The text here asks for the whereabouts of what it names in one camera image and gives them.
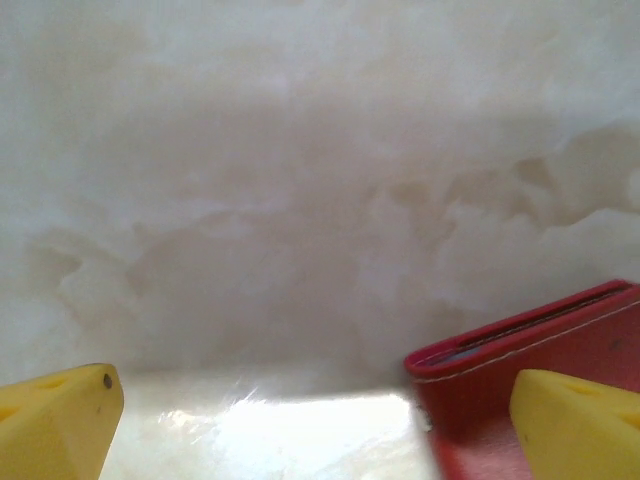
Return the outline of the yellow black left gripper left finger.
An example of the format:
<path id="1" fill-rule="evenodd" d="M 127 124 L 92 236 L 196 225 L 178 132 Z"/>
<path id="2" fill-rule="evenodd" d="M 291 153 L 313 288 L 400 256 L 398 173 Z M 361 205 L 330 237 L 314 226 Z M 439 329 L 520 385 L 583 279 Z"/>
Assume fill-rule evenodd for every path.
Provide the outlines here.
<path id="1" fill-rule="evenodd" d="M 111 364 L 0 386 L 0 480 L 99 480 L 123 409 Z"/>

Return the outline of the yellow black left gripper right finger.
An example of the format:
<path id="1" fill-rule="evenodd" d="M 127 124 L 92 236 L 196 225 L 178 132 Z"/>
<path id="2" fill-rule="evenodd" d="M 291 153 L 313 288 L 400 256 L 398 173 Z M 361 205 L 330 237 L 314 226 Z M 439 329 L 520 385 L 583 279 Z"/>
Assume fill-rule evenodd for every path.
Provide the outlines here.
<path id="1" fill-rule="evenodd" d="M 640 393 L 529 369 L 509 413 L 534 480 L 640 480 Z"/>

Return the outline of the red leather card holder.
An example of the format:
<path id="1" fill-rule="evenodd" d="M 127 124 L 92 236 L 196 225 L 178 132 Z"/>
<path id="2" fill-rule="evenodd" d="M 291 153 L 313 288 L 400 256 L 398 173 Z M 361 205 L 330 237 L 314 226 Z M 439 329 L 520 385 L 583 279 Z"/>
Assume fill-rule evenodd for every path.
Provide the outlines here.
<path id="1" fill-rule="evenodd" d="M 640 392 L 640 284 L 613 280 L 409 354 L 442 480 L 533 480 L 509 417 L 523 369 Z"/>

